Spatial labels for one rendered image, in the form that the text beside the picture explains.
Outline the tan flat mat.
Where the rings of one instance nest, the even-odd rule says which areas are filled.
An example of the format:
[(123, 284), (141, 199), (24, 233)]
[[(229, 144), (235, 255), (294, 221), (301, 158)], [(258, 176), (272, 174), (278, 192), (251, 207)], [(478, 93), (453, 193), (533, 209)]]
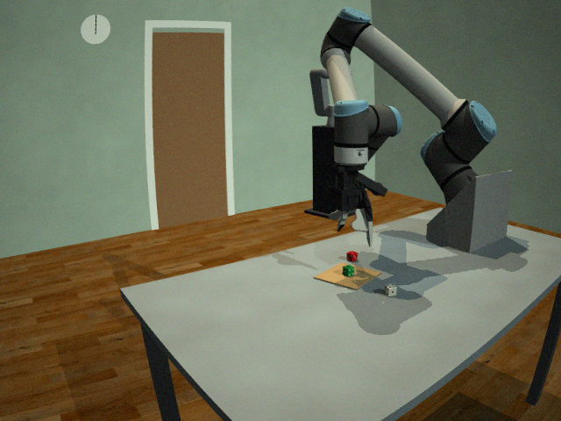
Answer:
[(378, 271), (354, 266), (354, 275), (347, 277), (343, 275), (343, 266), (346, 265), (348, 264), (341, 262), (335, 267), (315, 276), (314, 279), (357, 290), (381, 274)]

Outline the red die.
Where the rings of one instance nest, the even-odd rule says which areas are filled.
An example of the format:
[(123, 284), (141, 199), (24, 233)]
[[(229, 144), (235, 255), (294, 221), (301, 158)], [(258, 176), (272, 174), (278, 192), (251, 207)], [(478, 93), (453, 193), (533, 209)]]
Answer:
[(353, 261), (355, 261), (355, 260), (357, 260), (357, 259), (358, 259), (358, 253), (353, 252), (353, 251), (350, 251), (349, 253), (347, 253), (347, 260), (348, 260), (348, 261), (353, 262)]

